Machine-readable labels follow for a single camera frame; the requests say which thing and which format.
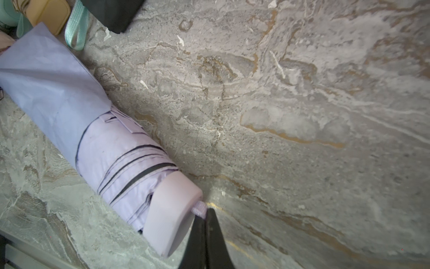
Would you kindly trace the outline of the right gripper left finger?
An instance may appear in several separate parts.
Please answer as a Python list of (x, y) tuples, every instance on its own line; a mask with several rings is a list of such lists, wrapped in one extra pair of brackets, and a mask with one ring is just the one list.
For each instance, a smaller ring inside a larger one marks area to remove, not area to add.
[(206, 268), (206, 221), (196, 216), (178, 269)]

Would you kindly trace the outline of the mint green umbrella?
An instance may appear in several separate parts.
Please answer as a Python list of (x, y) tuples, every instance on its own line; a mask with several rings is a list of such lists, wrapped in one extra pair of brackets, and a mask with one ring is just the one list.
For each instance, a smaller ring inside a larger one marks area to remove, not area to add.
[(88, 30), (88, 9), (80, 0), (76, 0), (65, 30), (67, 45), (76, 51), (84, 49)]
[(32, 28), (30, 21), (15, 10), (11, 0), (1, 0), (1, 31), (21, 38)]

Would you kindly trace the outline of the lavender sleeve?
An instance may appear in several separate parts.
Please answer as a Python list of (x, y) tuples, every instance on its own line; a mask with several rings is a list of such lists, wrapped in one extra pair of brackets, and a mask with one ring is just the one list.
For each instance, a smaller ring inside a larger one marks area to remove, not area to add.
[(84, 132), (112, 106), (96, 78), (43, 23), (2, 54), (1, 89), (72, 166)]

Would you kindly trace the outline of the black umbrella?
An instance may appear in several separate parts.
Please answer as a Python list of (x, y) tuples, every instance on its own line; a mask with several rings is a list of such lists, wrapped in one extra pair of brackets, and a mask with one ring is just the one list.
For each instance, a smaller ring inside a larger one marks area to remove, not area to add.
[(124, 33), (145, 0), (82, 0), (88, 11), (109, 31)]

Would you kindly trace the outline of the beige umbrella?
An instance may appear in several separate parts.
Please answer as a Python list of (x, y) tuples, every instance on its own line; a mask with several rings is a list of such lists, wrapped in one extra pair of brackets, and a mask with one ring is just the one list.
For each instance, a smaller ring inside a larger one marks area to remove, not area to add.
[(18, 38), (41, 22), (57, 36), (71, 14), (70, 6), (64, 0), (18, 0), (12, 1), (12, 4), (21, 13), (16, 32)]

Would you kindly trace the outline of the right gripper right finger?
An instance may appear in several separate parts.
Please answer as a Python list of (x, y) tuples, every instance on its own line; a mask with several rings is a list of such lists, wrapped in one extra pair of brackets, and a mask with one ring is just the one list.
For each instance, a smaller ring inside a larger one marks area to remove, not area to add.
[(207, 210), (206, 216), (206, 268), (235, 269), (213, 208)]

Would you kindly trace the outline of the pink umbrella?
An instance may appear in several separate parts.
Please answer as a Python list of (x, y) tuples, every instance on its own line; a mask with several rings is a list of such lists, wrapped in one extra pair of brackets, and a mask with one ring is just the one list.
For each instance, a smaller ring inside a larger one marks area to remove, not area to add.
[(2, 54), (10, 46), (12, 46), (15, 43), (15, 41), (16, 40), (14, 40), (14, 38), (12, 38), (8, 34), (1, 31), (0, 32), (0, 54)]

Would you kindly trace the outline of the lavender umbrella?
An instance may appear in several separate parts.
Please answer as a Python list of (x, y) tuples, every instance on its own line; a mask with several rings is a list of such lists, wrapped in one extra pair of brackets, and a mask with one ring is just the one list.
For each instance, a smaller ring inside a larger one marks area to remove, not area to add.
[(175, 252), (193, 217), (206, 216), (202, 190), (136, 121), (116, 107), (88, 126), (76, 168), (162, 257)]

